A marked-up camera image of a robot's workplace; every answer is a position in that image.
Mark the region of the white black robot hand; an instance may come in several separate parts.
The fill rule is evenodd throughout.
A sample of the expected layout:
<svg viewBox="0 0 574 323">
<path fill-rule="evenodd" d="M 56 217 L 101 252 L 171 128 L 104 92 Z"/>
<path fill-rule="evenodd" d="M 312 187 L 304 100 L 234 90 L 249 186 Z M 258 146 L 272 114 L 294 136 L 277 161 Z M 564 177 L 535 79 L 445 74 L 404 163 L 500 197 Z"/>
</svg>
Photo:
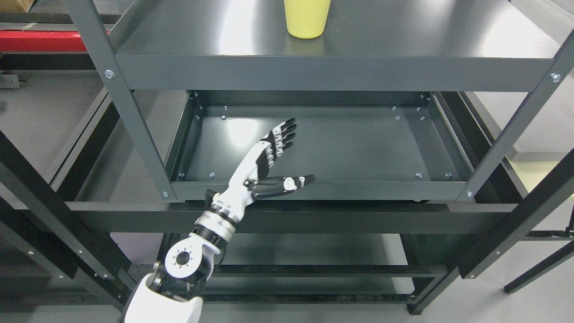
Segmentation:
<svg viewBox="0 0 574 323">
<path fill-rule="evenodd" d="M 227 189 L 214 197 L 208 211 L 239 223 L 248 205 L 264 198 L 286 196 L 312 183 L 313 174 L 269 176 L 277 159 L 293 145 L 296 120 L 287 119 L 257 141 L 239 163 Z"/>
</svg>

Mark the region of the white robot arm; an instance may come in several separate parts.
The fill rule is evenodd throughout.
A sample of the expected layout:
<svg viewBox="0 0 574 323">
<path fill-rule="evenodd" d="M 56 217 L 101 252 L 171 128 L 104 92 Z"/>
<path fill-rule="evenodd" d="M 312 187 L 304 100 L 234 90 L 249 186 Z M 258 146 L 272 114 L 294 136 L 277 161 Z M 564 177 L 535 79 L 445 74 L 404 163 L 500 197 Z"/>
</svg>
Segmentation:
<svg viewBox="0 0 574 323">
<path fill-rule="evenodd" d="M 197 323 L 204 300 L 199 291 L 242 220 L 244 211 L 212 204 L 188 237 L 175 243 L 163 262 L 144 276 L 121 314 L 121 323 Z"/>
</svg>

